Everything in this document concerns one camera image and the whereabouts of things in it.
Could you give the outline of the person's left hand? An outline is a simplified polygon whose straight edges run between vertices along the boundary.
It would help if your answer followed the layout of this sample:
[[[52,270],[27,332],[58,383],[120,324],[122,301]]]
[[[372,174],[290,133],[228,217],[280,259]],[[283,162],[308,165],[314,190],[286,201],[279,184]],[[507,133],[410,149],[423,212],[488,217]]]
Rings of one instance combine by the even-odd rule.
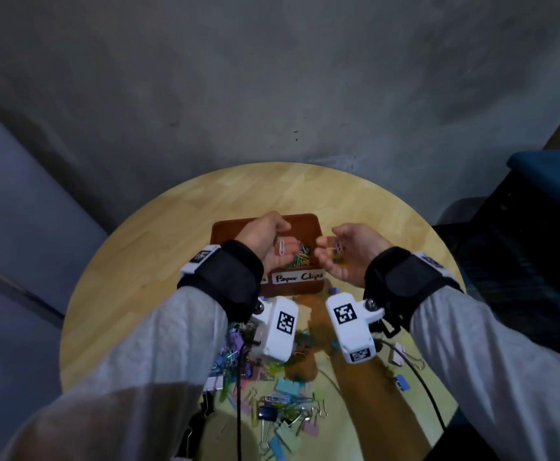
[[[276,237],[267,236],[267,217],[282,216],[276,211],[268,212],[248,223],[236,237],[238,242],[248,247],[261,260],[265,274],[290,263],[294,254],[299,250],[297,240],[293,237],[283,237],[282,233]],[[279,238],[285,240],[287,253],[284,256],[277,254]]]

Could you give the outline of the person's right hand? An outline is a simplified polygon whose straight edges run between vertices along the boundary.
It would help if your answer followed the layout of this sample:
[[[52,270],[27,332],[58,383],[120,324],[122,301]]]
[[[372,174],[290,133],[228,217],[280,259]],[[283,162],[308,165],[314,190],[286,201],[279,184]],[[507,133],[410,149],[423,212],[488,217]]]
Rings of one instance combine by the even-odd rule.
[[[343,262],[333,262],[334,235],[318,237],[314,254],[322,268],[333,278],[364,288],[370,263],[394,245],[367,224],[346,224],[358,224],[358,237],[352,242],[341,242],[345,251]]]

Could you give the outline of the person's left forearm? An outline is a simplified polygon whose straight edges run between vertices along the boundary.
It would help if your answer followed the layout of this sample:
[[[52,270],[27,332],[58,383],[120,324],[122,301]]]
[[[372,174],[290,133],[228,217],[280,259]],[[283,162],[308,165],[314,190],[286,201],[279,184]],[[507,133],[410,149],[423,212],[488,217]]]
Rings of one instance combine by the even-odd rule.
[[[215,300],[180,288],[23,425],[0,461],[169,461],[227,331]]]

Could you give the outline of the person's right forearm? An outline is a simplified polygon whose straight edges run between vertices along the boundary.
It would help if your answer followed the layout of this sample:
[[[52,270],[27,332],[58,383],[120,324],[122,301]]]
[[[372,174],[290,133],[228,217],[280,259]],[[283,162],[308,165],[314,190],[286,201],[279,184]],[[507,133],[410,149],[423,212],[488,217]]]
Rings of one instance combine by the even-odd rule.
[[[414,312],[410,333],[468,421],[506,461],[560,461],[560,354],[451,287]]]

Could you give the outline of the blue cushioned chair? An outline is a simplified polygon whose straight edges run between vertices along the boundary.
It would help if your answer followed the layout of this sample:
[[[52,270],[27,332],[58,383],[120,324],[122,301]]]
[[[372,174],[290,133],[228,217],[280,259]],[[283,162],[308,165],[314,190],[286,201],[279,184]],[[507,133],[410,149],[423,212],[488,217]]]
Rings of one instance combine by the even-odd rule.
[[[466,221],[434,226],[468,273],[468,258],[481,258],[496,273],[531,270],[560,293],[560,150],[518,152],[508,175]]]

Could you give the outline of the pile of pastel binder clips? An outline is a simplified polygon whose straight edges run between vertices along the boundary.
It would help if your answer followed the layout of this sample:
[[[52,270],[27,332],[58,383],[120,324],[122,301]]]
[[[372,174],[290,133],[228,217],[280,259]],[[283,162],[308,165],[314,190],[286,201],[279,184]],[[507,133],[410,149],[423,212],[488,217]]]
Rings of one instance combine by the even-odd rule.
[[[299,305],[297,351],[286,364],[254,366],[262,380],[216,401],[197,461],[422,461],[433,448],[431,404],[407,367],[392,369],[389,349],[346,363],[325,302],[327,281]]]

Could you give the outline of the heap of colourful paper clips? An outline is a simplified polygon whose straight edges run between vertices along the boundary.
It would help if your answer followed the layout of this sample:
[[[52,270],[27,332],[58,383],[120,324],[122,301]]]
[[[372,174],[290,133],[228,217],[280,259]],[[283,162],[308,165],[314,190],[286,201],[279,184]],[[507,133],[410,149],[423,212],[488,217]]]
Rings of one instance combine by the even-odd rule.
[[[312,248],[300,241],[297,242],[297,246],[299,247],[299,250],[294,254],[292,261],[283,266],[284,268],[292,269],[297,267],[310,266],[313,264]]]

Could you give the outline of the brown tray with white label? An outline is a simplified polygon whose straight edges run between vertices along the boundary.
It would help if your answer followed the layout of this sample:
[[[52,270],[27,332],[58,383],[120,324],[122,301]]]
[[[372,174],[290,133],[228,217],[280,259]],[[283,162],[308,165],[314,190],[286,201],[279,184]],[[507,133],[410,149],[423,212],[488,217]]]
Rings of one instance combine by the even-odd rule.
[[[261,295],[264,297],[318,294],[325,285],[325,271],[314,256],[316,239],[322,236],[316,215],[294,214],[284,216],[292,229],[282,233],[285,237],[295,237],[308,248],[308,260],[296,266],[270,271],[261,281]]]

